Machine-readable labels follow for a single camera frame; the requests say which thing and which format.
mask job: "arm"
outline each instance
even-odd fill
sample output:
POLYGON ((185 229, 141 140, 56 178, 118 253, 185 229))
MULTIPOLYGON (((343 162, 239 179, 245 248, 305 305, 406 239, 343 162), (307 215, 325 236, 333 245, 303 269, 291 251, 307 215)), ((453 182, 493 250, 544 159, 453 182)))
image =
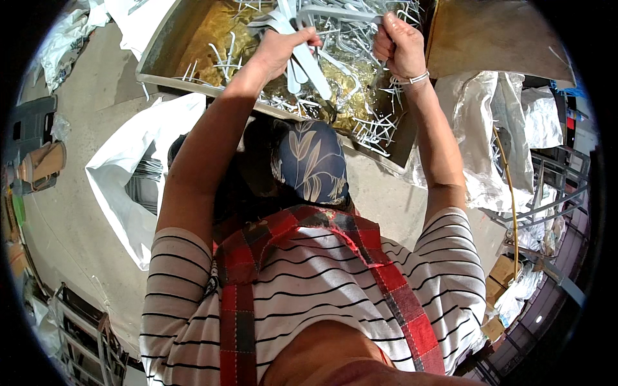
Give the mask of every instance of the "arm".
POLYGON ((291 35, 267 31, 253 57, 204 112, 182 144, 167 176, 157 232, 178 227, 212 245, 217 187, 235 153, 262 88, 280 76, 295 46, 321 44, 315 28, 291 35))
MULTIPOLYGON (((392 12, 376 34, 374 52, 387 60, 391 73, 402 82, 425 72, 423 35, 392 12)), ((449 206, 465 209, 465 178, 459 147, 433 87, 426 78, 404 85, 410 110, 417 120, 418 148, 427 179, 425 222, 449 206)))

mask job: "woman's left hand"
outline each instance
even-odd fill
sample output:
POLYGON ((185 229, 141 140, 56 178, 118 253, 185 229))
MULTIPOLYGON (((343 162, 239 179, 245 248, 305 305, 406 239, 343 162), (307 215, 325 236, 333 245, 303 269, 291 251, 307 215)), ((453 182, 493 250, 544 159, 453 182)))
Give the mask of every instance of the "woman's left hand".
POLYGON ((291 35, 267 30, 255 54, 244 67, 251 67, 257 72, 256 76, 264 77, 265 83, 268 83, 285 71, 294 47, 305 42, 312 47, 322 47, 315 27, 307 27, 291 35))

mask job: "concrete floor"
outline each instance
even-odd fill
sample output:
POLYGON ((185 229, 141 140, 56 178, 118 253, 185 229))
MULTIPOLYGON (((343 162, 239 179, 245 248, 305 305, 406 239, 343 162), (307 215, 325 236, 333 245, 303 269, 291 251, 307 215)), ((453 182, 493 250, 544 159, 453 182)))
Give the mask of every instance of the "concrete floor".
MULTIPOLYGON (((51 288, 66 282, 91 304, 110 314, 124 347, 138 355, 138 335, 147 272, 140 271, 103 216, 84 167, 100 146, 127 120, 158 96, 148 87, 146 102, 135 82, 137 61, 119 48, 117 25, 97 28, 67 81, 56 90, 58 113, 70 122, 68 160, 55 187, 24 197, 24 234, 41 278, 51 288)), ((22 101, 46 96, 42 77, 22 101)), ((385 237, 413 248, 423 225, 427 192, 380 171, 358 154, 347 152, 350 194, 362 215, 378 222, 385 237)), ((468 216, 483 268, 488 272, 504 229, 481 211, 468 216)))

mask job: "hand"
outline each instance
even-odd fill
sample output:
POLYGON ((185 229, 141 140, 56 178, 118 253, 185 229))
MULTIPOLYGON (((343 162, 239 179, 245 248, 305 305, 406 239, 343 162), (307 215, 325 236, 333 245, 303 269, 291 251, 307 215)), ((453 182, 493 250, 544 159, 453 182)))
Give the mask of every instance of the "hand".
POLYGON ((312 47, 322 47, 322 41, 316 34, 315 27, 304 28, 291 35, 267 30, 258 49, 245 67, 254 67, 268 83, 285 71, 294 47, 305 42, 312 47))
POLYGON ((396 79, 407 82, 426 71, 423 52, 423 34, 416 28, 398 19, 392 12, 384 14, 384 25, 378 27, 373 43, 373 54, 396 79))

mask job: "wire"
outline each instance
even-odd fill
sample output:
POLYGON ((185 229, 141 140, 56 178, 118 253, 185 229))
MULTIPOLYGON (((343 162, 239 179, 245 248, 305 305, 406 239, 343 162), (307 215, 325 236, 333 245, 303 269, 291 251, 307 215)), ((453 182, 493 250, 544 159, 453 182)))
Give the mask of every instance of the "wire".
POLYGON ((494 135, 496 136, 496 141, 498 142, 498 147, 500 148, 500 153, 502 154, 504 173, 506 174, 506 180, 509 183, 510 198, 512 201, 511 211, 513 212, 513 237, 515 238, 515 281, 517 281, 517 267, 519 266, 519 242, 517 241, 517 211, 515 210, 515 193, 513 193, 513 183, 510 180, 509 162, 506 159, 506 154, 502 148, 502 143, 500 142, 500 137, 498 137, 498 132, 495 126, 493 127, 493 130, 494 135))

